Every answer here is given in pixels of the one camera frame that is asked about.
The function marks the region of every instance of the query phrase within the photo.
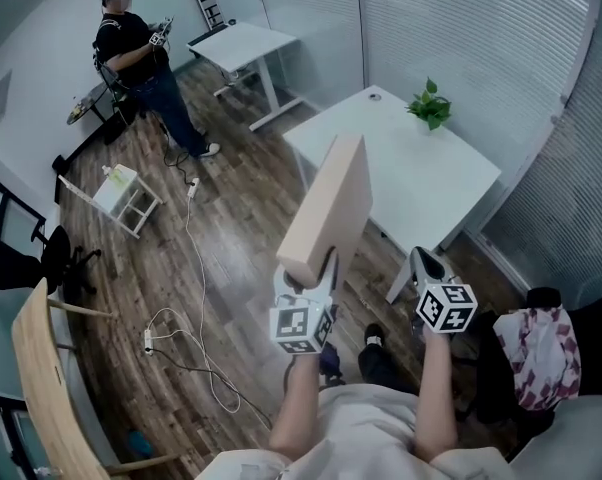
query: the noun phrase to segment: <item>red white patterned cloth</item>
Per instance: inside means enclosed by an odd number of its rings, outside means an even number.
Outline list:
[[[521,407],[541,411],[578,396],[581,355],[565,309],[520,309],[499,317],[493,328]]]

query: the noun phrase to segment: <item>office chair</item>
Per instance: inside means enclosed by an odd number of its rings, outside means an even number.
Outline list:
[[[526,307],[555,308],[561,306],[561,294],[553,288],[533,288],[528,291]],[[579,396],[602,395],[602,298],[592,304],[568,312],[581,357]],[[554,409],[527,411],[521,408],[514,393],[514,375],[493,326],[499,315],[488,311],[479,315],[471,333],[479,337],[476,359],[452,357],[455,364],[477,369],[476,396],[465,411],[458,411],[457,421],[465,421],[476,411],[484,424],[512,419],[519,440],[527,442],[547,430],[554,421]]]
[[[63,295],[68,302],[78,299],[82,287],[90,294],[97,292],[83,274],[88,261],[94,256],[101,256],[100,249],[81,258],[83,247],[75,247],[72,252],[70,238],[61,226],[54,230],[49,239],[38,230],[33,233],[34,238],[45,245],[41,261],[14,249],[0,249],[0,290],[34,288],[45,277],[48,280],[48,294],[63,285]]]

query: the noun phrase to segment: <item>human arm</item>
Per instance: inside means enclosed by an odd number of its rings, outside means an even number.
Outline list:
[[[143,45],[141,48],[132,50],[131,52],[115,55],[110,60],[108,60],[106,64],[113,71],[121,71],[122,69],[128,68],[139,62],[148,53],[151,53],[153,49],[154,47],[150,43],[148,43],[146,45]]]
[[[417,406],[415,449],[417,457],[430,462],[457,445],[457,427],[452,402],[450,341],[424,326],[426,341],[423,377]]]
[[[319,355],[300,355],[288,378],[288,392],[270,433],[269,449],[295,461],[314,445],[319,404]]]

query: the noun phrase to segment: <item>potted plant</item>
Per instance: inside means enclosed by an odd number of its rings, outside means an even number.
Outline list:
[[[435,130],[450,118],[450,106],[448,100],[442,96],[435,96],[437,84],[428,77],[423,94],[415,94],[415,100],[408,106],[408,112],[428,123],[430,130]]]

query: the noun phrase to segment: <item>person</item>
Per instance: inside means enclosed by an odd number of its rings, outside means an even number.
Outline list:
[[[421,393],[401,379],[377,324],[365,332],[366,384],[319,390],[319,356],[300,355],[268,450],[223,452],[199,480],[513,479],[495,448],[457,449],[445,335],[424,330]]]
[[[150,44],[158,26],[127,12],[132,0],[102,0],[105,8],[96,38],[97,58],[145,107],[158,113],[172,138],[193,157],[208,157],[220,146],[194,128],[169,66],[168,54]]]

